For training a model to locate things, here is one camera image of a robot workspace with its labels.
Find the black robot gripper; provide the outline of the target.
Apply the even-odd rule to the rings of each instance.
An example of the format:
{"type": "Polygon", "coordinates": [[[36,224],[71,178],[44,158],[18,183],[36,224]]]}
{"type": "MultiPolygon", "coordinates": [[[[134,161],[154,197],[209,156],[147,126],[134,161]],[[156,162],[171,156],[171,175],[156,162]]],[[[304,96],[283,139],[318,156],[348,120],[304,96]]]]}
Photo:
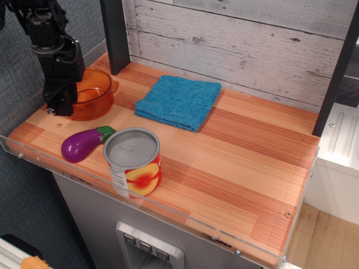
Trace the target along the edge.
{"type": "Polygon", "coordinates": [[[5,6],[15,14],[39,58],[48,114],[73,115],[85,67],[79,42],[66,33],[66,11],[57,1],[5,1],[5,6]]]}

